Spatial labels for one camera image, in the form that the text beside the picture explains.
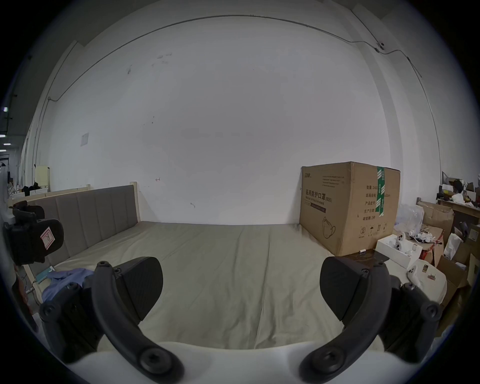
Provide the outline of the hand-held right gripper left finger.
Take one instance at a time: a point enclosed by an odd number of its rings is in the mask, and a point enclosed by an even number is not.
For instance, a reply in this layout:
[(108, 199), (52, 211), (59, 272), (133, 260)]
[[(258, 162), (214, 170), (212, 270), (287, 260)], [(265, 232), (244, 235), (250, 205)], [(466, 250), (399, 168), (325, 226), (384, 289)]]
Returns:
[(139, 324), (163, 289), (161, 264), (139, 257), (112, 266), (100, 261), (82, 285), (69, 282), (39, 309), (46, 341), (63, 363), (97, 352), (106, 336), (117, 352), (156, 383), (179, 383), (184, 367), (177, 356), (148, 339)]

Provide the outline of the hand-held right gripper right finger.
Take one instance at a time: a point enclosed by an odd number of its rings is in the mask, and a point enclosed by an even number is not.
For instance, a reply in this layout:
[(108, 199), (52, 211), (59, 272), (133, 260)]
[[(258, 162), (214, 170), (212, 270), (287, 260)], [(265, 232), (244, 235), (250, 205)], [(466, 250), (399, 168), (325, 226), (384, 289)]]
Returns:
[(322, 264), (322, 298), (344, 325), (332, 341), (310, 352), (299, 365), (306, 383), (327, 383), (350, 368), (380, 337), (384, 350), (405, 363), (420, 363), (435, 338), (440, 305), (418, 285), (402, 284), (383, 260), (370, 267), (347, 257)]

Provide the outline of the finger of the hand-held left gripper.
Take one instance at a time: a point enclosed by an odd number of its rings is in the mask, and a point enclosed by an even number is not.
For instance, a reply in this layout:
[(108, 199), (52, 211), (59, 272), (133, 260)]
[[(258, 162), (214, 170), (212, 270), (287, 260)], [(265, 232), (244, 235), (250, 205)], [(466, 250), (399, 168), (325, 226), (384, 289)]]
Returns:
[(62, 223), (57, 219), (40, 219), (3, 224), (3, 235), (14, 263), (18, 266), (43, 263), (64, 242)]
[(45, 211), (43, 207), (37, 205), (29, 205), (28, 201), (19, 201), (12, 206), (12, 214), (15, 218), (15, 224), (22, 225), (26, 223), (36, 223), (45, 219)]

